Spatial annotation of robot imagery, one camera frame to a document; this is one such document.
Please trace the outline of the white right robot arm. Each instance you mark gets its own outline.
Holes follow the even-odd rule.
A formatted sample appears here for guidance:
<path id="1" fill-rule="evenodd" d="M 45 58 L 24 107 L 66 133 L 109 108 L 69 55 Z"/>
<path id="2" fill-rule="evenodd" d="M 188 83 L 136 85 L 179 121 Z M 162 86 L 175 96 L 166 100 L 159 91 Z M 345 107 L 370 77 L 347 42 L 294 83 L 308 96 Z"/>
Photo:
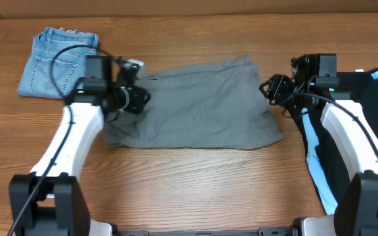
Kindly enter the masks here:
<path id="1" fill-rule="evenodd" d="M 334 54 L 306 54 L 291 67 L 259 89 L 301 130 L 325 215 L 259 235 L 378 235 L 378 68 L 340 72 Z"/>

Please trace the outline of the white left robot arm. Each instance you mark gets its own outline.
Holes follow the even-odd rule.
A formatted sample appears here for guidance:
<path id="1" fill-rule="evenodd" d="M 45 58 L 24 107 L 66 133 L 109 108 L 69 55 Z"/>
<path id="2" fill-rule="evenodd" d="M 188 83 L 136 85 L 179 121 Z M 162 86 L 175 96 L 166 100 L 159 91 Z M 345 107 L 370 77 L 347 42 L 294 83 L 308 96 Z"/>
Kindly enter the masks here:
<path id="1" fill-rule="evenodd" d="M 88 56 L 85 74 L 64 97 L 60 125 L 29 174 L 9 185 L 13 224 L 9 235 L 118 235 L 114 224 L 91 219 L 79 186 L 90 147 L 111 114 L 138 114 L 150 93 L 136 86 L 144 64 L 112 56 Z"/>

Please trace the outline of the grey cotton shorts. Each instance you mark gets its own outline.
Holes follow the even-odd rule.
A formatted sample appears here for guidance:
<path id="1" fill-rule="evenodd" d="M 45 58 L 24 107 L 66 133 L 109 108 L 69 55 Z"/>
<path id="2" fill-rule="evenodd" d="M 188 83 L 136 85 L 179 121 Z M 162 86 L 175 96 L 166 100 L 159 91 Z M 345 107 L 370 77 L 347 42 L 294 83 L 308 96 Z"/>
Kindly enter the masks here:
<path id="1" fill-rule="evenodd" d="M 259 91 L 250 58 L 168 69 L 136 81 L 151 99 L 142 113 L 115 113 L 104 125 L 109 146 L 255 149 L 283 138 Z"/>

